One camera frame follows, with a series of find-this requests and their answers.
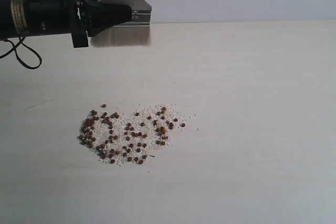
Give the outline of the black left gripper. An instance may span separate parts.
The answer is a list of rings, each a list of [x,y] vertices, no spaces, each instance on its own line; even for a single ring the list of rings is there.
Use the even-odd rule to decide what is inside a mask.
[[[27,0],[26,11],[30,36],[70,34],[74,48],[88,47],[88,37],[131,20],[130,6],[99,0]]]

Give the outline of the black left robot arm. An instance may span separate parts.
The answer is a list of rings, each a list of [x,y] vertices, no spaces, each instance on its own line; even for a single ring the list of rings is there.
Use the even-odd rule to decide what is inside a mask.
[[[74,48],[131,20],[127,5],[98,0],[1,0],[1,39],[70,34]]]

